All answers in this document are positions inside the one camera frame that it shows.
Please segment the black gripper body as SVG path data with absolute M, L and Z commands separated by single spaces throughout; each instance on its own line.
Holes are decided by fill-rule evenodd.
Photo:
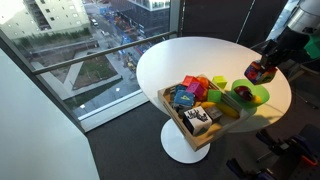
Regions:
M 297 33 L 286 27 L 276 39 L 267 41 L 263 54 L 272 55 L 274 65 L 287 61 L 294 53 L 304 48 L 309 36 Z

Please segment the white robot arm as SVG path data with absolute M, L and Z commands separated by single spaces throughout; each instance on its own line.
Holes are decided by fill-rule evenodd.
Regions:
M 320 0 L 300 0 L 282 32 L 266 41 L 260 65 L 264 70 L 276 67 L 303 49 L 320 27 Z

